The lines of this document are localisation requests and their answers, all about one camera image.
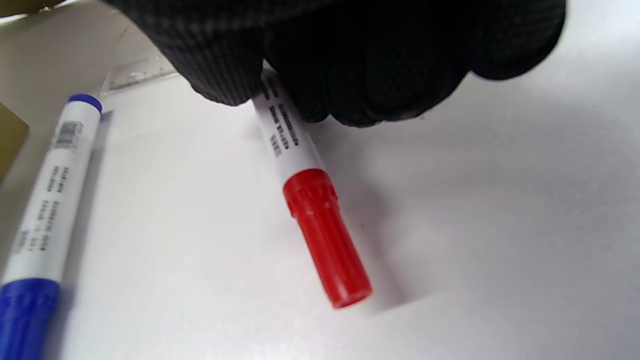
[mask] marker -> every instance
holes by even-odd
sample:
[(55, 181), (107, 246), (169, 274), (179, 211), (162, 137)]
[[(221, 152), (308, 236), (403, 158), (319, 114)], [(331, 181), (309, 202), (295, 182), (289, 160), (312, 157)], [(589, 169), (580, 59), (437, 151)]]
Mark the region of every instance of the marker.
[(101, 111), (85, 94), (62, 110), (2, 281), (0, 360), (41, 358)]
[(340, 217), (331, 179), (278, 74), (268, 65), (262, 85), (253, 104), (291, 216), (298, 221), (333, 307), (355, 304), (371, 294), (371, 284)]

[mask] red marker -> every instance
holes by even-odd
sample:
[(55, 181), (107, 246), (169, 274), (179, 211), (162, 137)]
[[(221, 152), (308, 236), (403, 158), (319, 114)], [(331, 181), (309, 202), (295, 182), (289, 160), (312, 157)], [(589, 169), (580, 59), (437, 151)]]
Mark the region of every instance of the red marker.
[(371, 284), (340, 217), (331, 179), (271, 67), (263, 70), (262, 84), (263, 92), (253, 104), (291, 216), (300, 225), (333, 307), (355, 304), (371, 294)]

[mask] marker label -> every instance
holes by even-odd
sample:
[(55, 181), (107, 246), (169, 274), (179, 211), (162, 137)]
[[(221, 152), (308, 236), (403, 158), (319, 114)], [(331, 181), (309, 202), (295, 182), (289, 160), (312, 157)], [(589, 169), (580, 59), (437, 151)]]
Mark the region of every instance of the marker label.
[(273, 69), (265, 68), (262, 72), (262, 94), (256, 96), (253, 103), (282, 184), (298, 172), (324, 169), (298, 111)]
[(65, 106), (13, 243), (3, 283), (62, 280), (68, 243), (100, 113), (74, 101)]

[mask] blue marker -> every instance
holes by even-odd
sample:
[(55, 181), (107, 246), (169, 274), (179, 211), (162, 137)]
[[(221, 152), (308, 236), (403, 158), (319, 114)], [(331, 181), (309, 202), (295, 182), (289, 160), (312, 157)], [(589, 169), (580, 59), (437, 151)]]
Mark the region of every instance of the blue marker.
[(100, 101), (77, 94), (60, 115), (2, 281), (0, 360), (41, 358), (101, 112)]

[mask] red marker cap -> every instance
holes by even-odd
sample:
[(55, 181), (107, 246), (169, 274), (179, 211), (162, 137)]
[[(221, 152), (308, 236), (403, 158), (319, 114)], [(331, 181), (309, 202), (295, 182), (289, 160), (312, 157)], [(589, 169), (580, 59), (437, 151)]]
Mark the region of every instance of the red marker cap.
[(287, 180), (283, 190), (333, 307), (366, 299), (371, 284), (340, 217), (338, 197), (327, 173), (318, 168), (301, 171)]

